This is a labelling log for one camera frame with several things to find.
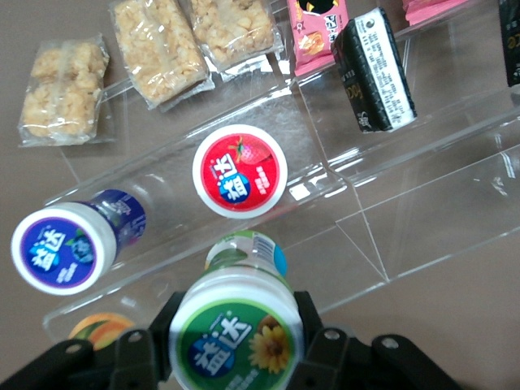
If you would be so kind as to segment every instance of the brand logo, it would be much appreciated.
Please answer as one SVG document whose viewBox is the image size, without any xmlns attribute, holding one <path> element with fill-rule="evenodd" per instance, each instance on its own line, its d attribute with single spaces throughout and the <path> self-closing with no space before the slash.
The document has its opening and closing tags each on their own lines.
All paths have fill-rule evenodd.
<svg viewBox="0 0 520 390">
<path fill-rule="evenodd" d="M 208 333 L 189 348 L 190 366 L 201 376 L 218 378 L 227 374 L 235 365 L 235 351 L 253 327 L 242 323 L 231 312 L 215 319 Z"/>
</svg>

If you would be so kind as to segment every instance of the green label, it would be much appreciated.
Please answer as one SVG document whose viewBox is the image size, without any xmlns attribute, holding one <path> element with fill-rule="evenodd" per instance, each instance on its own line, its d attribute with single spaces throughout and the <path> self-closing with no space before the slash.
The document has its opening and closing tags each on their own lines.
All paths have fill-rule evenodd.
<svg viewBox="0 0 520 390">
<path fill-rule="evenodd" d="M 198 389 L 278 388 L 295 364 L 287 325 L 250 301 L 221 301 L 195 313 L 183 328 L 177 356 Z"/>
</svg>

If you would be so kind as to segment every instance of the nutrition label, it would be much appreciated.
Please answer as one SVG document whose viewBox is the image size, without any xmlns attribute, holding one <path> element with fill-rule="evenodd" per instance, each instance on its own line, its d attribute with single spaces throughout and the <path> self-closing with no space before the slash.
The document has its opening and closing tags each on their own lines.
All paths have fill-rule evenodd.
<svg viewBox="0 0 520 390">
<path fill-rule="evenodd" d="M 379 9 L 375 9 L 355 20 L 357 34 L 388 120 L 394 129 L 405 126 L 414 120 L 414 112 L 406 96 L 383 16 Z"/>
</svg>

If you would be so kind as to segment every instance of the blueberry label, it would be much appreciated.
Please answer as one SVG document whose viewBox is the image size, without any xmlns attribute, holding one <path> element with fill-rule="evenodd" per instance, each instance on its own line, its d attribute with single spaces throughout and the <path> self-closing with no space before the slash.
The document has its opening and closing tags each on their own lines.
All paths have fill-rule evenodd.
<svg viewBox="0 0 520 390">
<path fill-rule="evenodd" d="M 43 219 L 32 225 L 22 240 L 22 250 L 28 270 L 51 287 L 82 284 L 96 263 L 92 240 L 66 219 Z"/>
<path fill-rule="evenodd" d="M 136 198 L 124 191 L 106 189 L 84 204 L 108 221 L 114 231 L 118 249 L 134 244 L 145 232 L 145 210 Z"/>
</svg>

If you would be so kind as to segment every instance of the white bottle cap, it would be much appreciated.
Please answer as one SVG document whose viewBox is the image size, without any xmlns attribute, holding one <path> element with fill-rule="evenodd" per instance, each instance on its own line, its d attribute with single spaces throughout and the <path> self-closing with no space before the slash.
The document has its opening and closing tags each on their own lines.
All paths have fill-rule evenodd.
<svg viewBox="0 0 520 390">
<path fill-rule="evenodd" d="M 303 324 L 278 278 L 230 266 L 210 271 L 186 292 L 169 348 L 183 388 L 282 389 L 304 356 Z"/>
<path fill-rule="evenodd" d="M 110 224 L 96 210 L 75 202 L 30 214 L 11 239 L 18 272 L 33 287 L 54 295 L 92 286 L 111 267 L 117 250 Z"/>
<path fill-rule="evenodd" d="M 284 194 L 284 152 L 267 132 L 232 124 L 212 132 L 193 159 L 193 183 L 215 213 L 247 219 L 269 211 Z"/>
</svg>

